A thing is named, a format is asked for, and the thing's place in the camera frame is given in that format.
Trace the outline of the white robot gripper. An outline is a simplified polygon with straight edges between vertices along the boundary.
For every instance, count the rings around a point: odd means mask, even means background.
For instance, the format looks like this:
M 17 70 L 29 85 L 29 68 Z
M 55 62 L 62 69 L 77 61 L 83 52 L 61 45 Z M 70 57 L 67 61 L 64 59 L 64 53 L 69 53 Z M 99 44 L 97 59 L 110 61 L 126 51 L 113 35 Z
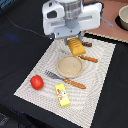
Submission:
M 100 2 L 85 5 L 82 0 L 49 0 L 43 4 L 43 29 L 53 39 L 69 38 L 100 26 Z

